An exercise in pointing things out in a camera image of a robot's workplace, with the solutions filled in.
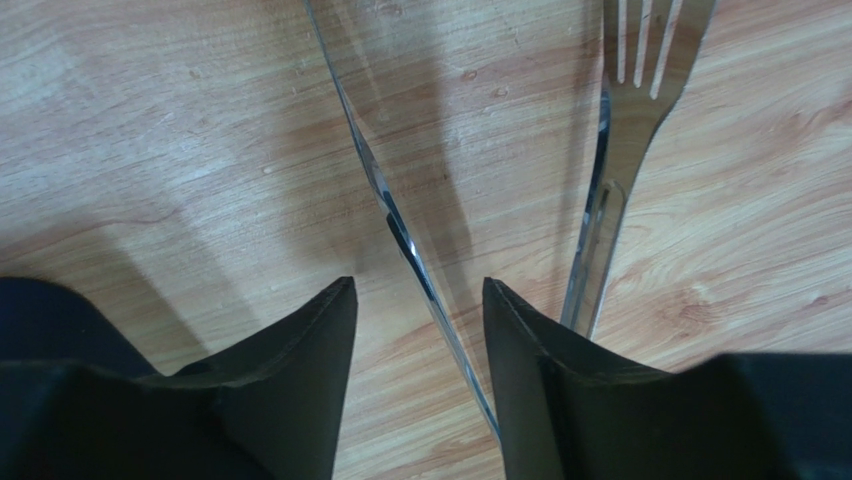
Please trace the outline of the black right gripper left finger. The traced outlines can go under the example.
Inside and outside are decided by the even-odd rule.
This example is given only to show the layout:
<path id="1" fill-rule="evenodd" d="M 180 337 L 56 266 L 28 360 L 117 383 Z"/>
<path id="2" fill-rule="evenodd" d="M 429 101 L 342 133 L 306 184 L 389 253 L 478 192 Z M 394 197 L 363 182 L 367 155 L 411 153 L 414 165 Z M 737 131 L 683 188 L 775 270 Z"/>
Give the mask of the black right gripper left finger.
<path id="1" fill-rule="evenodd" d="M 1 281 L 5 479 L 328 479 L 354 346 L 341 277 L 238 343 L 160 373 L 86 297 Z"/>

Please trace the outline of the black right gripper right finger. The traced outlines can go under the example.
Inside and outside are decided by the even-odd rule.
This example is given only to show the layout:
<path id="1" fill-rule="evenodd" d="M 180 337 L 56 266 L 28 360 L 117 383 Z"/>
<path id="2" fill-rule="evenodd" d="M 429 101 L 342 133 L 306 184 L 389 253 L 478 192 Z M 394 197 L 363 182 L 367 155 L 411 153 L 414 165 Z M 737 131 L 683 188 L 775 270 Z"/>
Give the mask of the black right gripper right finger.
<path id="1" fill-rule="evenodd" d="M 622 357 L 483 283 L 510 479 L 847 479 L 851 358 L 734 352 L 679 373 Z"/>

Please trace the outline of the stainless steel serving tongs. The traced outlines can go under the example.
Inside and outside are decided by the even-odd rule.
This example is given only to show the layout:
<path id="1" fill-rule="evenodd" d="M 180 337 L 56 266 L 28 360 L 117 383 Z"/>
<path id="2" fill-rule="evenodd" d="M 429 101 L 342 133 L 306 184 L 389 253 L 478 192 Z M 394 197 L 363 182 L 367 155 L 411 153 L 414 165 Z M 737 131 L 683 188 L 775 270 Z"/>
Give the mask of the stainless steel serving tongs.
<path id="1" fill-rule="evenodd" d="M 596 153 L 560 323 L 593 337 L 618 236 L 648 148 L 684 92 L 715 10 L 713 1 L 605 1 L 603 74 Z M 430 314 L 494 437 L 501 431 L 460 337 L 451 325 L 378 161 L 357 125 L 312 3 L 305 9 L 348 123 L 354 149 Z"/>

